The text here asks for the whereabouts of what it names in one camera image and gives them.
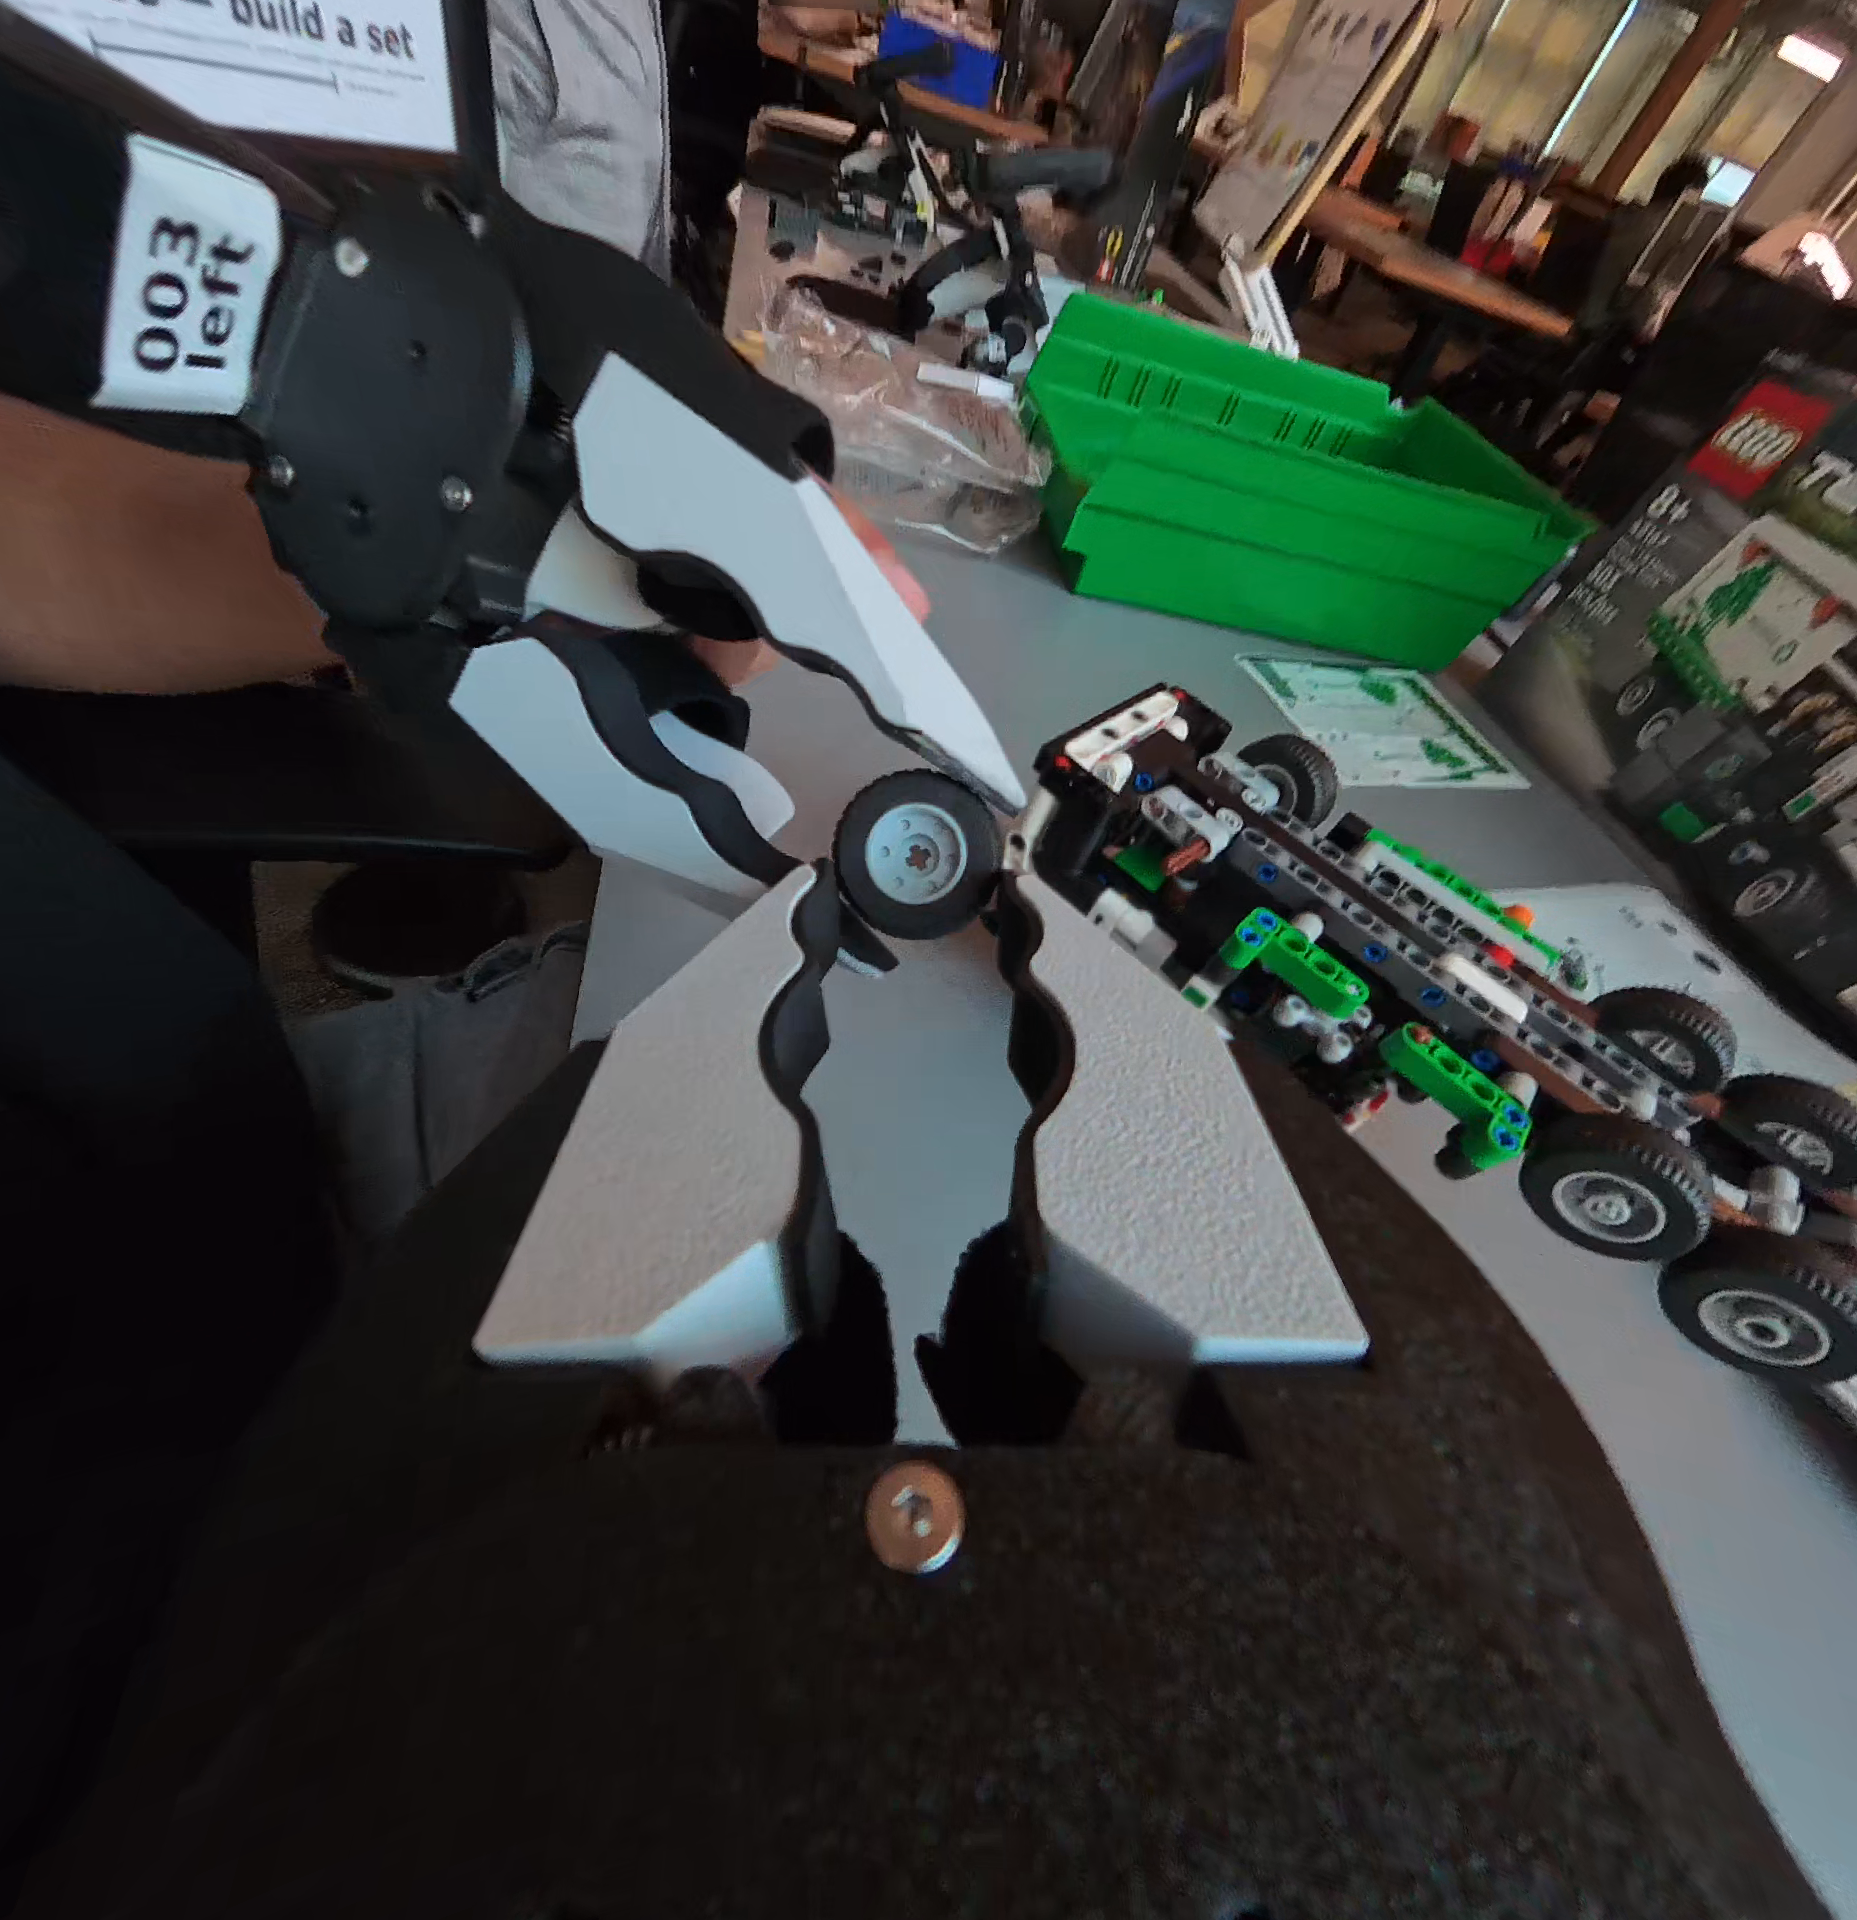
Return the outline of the lego set box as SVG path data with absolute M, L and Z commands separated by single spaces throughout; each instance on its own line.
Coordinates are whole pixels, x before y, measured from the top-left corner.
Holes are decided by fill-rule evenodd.
M 1769 355 L 1479 684 L 1738 960 L 1857 1047 L 1857 374 Z

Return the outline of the person's left hand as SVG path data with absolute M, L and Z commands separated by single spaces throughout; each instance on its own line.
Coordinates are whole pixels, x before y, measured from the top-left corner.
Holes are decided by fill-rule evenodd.
M 836 504 L 841 518 L 854 533 L 854 540 L 866 549 L 874 568 L 890 578 L 890 585 L 902 595 L 907 611 L 927 625 L 932 596 L 927 585 L 911 574 L 911 568 L 902 561 L 890 533 L 841 488 L 825 488 Z M 744 689 L 749 679 L 773 673 L 781 664 L 781 651 L 773 641 L 732 641 L 710 635 L 689 635 L 685 648 L 708 664 L 728 689 Z

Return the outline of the lego sticker sheet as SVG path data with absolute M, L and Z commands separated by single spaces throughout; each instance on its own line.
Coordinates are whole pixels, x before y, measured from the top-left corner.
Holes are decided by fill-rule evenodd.
M 1464 714 L 1416 670 L 1337 664 L 1325 658 L 1236 654 L 1233 664 L 1322 743 L 1359 789 L 1527 789 Z

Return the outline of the green plastic bin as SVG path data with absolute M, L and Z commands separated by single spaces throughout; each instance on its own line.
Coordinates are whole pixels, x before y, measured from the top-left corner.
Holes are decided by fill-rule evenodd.
M 1439 402 L 1079 290 L 1025 374 L 1074 595 L 1443 673 L 1594 518 Z

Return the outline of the grey jacket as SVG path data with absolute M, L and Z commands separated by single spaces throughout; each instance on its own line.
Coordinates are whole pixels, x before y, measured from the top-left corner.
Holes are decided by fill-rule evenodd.
M 488 5 L 488 40 L 512 202 L 671 285 L 663 6 Z

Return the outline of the black white lego model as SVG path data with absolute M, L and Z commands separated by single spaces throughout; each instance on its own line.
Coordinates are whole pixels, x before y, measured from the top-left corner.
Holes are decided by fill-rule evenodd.
M 962 367 L 1005 382 L 1033 362 L 1053 324 L 1021 197 L 1064 186 L 1074 161 L 1087 161 L 1090 186 L 1110 176 L 1110 156 L 1067 147 L 951 147 L 940 165 L 927 134 L 904 126 L 890 134 L 874 173 L 845 171 L 841 212 L 866 212 L 883 197 L 902 236 L 918 228 L 927 254 L 884 295 L 816 272 L 791 285 L 832 319 L 914 340 L 932 324 L 965 323 L 958 290 L 985 276 L 989 287 L 967 295 L 980 323 L 965 323 Z

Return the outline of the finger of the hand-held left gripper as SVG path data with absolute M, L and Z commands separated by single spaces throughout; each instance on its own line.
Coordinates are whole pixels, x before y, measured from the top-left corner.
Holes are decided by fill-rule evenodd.
M 689 562 L 776 654 L 845 679 L 883 732 L 998 811 L 1025 804 L 995 724 L 927 635 L 927 596 L 806 460 L 764 460 L 617 350 L 585 386 L 536 350 L 535 377 L 573 414 L 578 471 L 535 568 L 535 611 L 621 625 L 637 568 Z
M 798 868 L 776 845 L 793 800 L 749 755 L 754 714 L 681 635 L 544 611 L 472 651 L 452 706 L 594 855 L 721 900 Z

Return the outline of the black framed paper sign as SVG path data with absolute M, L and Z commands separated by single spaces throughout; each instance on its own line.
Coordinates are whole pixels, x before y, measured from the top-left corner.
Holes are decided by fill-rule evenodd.
M 483 5 L 14 5 L 231 134 L 496 157 Z

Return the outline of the black lego wheel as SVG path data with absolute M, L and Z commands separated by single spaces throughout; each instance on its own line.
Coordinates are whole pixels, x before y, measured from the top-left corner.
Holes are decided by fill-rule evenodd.
M 836 825 L 845 900 L 890 940 L 922 944 L 980 921 L 998 868 L 998 815 L 965 781 L 933 771 L 866 781 Z

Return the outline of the person's black clothing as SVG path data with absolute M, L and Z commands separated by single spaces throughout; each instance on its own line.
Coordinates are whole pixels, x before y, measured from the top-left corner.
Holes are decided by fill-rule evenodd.
M 92 1792 L 245 1429 L 569 1054 L 584 925 L 284 1029 L 257 969 L 0 750 L 0 1915 Z

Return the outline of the lego truck chassis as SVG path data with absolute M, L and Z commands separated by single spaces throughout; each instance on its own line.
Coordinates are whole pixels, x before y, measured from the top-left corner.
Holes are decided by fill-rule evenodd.
M 1446 1180 L 1511 1169 L 1581 1255 L 1785 1386 L 1857 1380 L 1857 1100 L 1754 1070 L 1678 985 L 1589 985 L 1532 916 L 1344 811 L 1332 755 L 1150 684 L 1048 737 L 1010 868 L 1256 1034 L 1338 1125 L 1446 1114 Z

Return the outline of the dark cardboard box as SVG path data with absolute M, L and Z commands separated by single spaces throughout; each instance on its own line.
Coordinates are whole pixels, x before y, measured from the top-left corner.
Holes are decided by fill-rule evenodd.
M 1110 186 L 1074 207 L 1072 272 L 1110 295 L 1141 287 L 1159 229 L 1203 111 L 1228 69 L 1233 5 L 1139 5 L 1141 49 L 1159 53 Z

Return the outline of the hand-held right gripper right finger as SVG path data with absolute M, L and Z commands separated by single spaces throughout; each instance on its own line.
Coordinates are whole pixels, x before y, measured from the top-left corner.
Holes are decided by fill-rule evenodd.
M 1371 1357 L 1224 1033 L 1037 873 L 998 889 L 1010 1208 L 940 1349 L 967 1367 L 1299 1367 Z

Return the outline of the white sign stand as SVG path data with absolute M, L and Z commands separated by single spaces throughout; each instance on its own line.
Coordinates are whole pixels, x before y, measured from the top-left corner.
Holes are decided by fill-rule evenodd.
M 1243 249 L 1240 236 L 1228 236 L 1222 246 L 1222 299 L 1256 350 L 1286 362 L 1303 359 L 1276 272 Z

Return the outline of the small blue crate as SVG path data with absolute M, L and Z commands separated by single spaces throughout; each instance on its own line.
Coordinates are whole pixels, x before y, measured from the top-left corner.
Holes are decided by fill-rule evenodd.
M 1004 34 L 995 25 L 985 25 L 962 13 L 902 13 L 893 6 L 883 19 L 876 32 L 876 55 L 904 55 L 932 44 L 951 49 L 951 77 L 955 83 L 990 91 L 1004 69 Z

